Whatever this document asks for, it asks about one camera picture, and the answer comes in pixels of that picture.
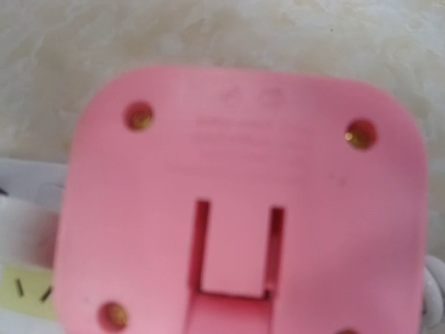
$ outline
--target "beige countertop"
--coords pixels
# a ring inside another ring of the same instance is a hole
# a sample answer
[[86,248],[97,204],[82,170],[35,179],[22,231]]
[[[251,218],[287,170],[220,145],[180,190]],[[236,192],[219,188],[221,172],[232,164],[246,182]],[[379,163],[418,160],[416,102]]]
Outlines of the beige countertop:
[[65,161],[95,90],[153,63],[327,74],[394,94],[428,146],[429,249],[445,259],[443,0],[0,0],[0,154]]

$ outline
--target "white cord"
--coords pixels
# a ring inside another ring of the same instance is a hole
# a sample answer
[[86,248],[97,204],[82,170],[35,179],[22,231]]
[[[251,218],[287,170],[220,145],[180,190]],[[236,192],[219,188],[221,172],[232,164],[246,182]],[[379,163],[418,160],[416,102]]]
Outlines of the white cord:
[[424,329],[445,322],[445,263],[433,256],[426,257],[423,279]]

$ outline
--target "brass screw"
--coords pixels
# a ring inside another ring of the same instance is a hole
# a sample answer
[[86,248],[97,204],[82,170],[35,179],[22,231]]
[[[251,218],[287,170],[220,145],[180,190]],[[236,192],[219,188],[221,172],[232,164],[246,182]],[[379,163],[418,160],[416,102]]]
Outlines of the brass screw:
[[127,311],[117,303],[109,303],[105,305],[104,315],[108,323],[117,330],[127,327],[128,314]]
[[128,108],[128,126],[134,131],[147,129],[154,119],[153,110],[144,102],[137,102]]
[[345,139],[354,148],[367,150],[375,144],[377,134],[374,126],[370,122],[367,120],[357,120],[348,127],[345,133]]

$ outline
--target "screw hole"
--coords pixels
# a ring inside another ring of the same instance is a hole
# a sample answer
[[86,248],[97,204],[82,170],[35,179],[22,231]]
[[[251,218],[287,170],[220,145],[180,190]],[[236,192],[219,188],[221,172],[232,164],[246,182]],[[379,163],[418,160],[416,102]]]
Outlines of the screw hole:
[[106,331],[116,333],[127,327],[128,314],[119,303],[107,303],[99,311],[99,320]]
[[368,120],[355,120],[348,126],[345,139],[358,150],[368,150],[377,141],[377,131]]
[[125,113],[127,127],[135,132],[148,129],[154,120],[153,109],[147,102],[130,104]]

